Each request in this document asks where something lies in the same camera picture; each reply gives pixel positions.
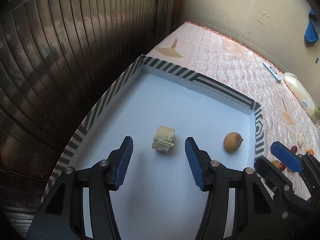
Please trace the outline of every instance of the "tofu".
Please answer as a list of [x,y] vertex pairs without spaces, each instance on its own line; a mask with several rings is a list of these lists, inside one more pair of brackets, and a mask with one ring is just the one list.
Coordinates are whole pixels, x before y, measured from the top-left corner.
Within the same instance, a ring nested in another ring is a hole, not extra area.
[[167,153],[170,147],[173,147],[172,139],[174,135],[174,129],[167,126],[159,126],[157,133],[153,137],[152,148]]

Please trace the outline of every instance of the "round fruit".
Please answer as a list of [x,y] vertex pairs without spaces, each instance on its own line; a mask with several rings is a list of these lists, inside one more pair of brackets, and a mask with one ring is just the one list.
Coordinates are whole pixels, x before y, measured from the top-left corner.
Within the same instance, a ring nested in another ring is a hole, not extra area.
[[275,160],[271,162],[278,170],[280,170],[281,164],[280,161]]
[[231,132],[223,140],[223,147],[227,152],[235,152],[239,149],[243,139],[237,132]]
[[315,155],[315,152],[313,150],[308,150],[308,153],[310,153],[312,156]]
[[298,147],[294,145],[291,147],[290,151],[292,151],[293,153],[297,153]]
[[283,163],[280,163],[280,169],[279,171],[284,171],[286,166]]

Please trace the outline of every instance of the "white device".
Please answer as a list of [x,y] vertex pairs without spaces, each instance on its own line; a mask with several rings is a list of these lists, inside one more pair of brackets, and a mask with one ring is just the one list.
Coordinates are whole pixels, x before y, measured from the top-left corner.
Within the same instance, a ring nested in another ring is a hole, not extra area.
[[281,82],[282,77],[277,73],[277,71],[273,67],[271,67],[271,65],[268,62],[264,62],[262,65],[265,67],[266,70],[268,70],[268,72],[277,82]]

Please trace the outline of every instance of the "barcode label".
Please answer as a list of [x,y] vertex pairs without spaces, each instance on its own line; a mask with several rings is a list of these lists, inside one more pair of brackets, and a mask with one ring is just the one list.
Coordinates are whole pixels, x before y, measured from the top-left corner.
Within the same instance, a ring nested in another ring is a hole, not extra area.
[[306,100],[306,98],[304,98],[304,99],[302,100],[302,104],[303,104],[303,106],[304,106],[306,109],[308,109],[308,108],[311,107],[311,105],[308,103],[308,101]]

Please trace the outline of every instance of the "beige wall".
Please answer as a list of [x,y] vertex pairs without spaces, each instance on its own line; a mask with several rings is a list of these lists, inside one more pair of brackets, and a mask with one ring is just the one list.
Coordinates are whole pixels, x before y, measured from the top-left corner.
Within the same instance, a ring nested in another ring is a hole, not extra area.
[[308,45],[306,0],[184,0],[180,23],[195,22],[255,49],[294,73],[320,105],[320,41]]

